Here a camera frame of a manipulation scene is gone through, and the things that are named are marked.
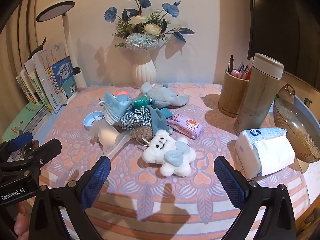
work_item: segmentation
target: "lamp stand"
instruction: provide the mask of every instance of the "lamp stand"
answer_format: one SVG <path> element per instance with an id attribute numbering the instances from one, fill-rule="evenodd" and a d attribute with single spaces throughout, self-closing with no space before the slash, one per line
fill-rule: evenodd
<path id="1" fill-rule="evenodd" d="M 63 22 L 64 35 L 65 35 L 66 42 L 67 42 L 67 50 L 68 50 L 71 64 L 73 67 L 73 77 L 75 78 L 77 88 L 78 89 L 79 88 L 86 88 L 86 87 L 88 87 L 87 83 L 84 80 L 83 74 L 79 68 L 78 62 L 76 60 L 76 56 L 74 54 L 72 40 L 71 40 L 71 34 L 70 34 L 69 19 L 68 19 L 68 15 L 66 13 L 62 15 L 62 22 Z"/>

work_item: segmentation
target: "gray elephant plush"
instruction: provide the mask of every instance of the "gray elephant plush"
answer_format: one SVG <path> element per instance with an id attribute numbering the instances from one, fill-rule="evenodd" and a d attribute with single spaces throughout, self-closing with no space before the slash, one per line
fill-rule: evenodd
<path id="1" fill-rule="evenodd" d="M 168 87 L 153 88 L 150 83 L 144 83 L 141 87 L 143 94 L 153 99 L 155 102 L 151 104 L 153 108 L 164 108 L 167 106 L 184 106 L 189 102 L 189 96 L 178 96 L 176 92 Z"/>

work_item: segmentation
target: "lamp head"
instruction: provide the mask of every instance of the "lamp head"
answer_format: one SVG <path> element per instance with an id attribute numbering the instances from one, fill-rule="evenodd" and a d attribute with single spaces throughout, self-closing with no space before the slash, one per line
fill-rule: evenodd
<path id="1" fill-rule="evenodd" d="M 73 1 L 59 1 L 54 4 L 51 4 L 41 13 L 39 13 L 39 15 L 36 18 L 36 21 L 44 22 L 47 20 L 51 20 L 57 16 L 65 14 L 73 6 L 75 6 L 75 2 Z"/>

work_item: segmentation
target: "beige thermos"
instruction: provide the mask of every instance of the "beige thermos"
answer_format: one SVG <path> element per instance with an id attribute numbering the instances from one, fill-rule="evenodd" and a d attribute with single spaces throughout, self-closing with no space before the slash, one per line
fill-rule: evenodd
<path id="1" fill-rule="evenodd" d="M 282 78 L 283 65 L 256 53 L 247 92 L 235 121 L 235 132 L 260 128 L 272 105 Z"/>

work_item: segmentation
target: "white vase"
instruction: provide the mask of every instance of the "white vase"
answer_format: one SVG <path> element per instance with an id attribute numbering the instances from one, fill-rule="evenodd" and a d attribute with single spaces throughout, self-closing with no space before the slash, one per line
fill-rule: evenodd
<path id="1" fill-rule="evenodd" d="M 155 84 L 157 71 L 150 52 L 146 49 L 136 49 L 133 63 L 133 80 L 140 88 L 144 83 Z"/>

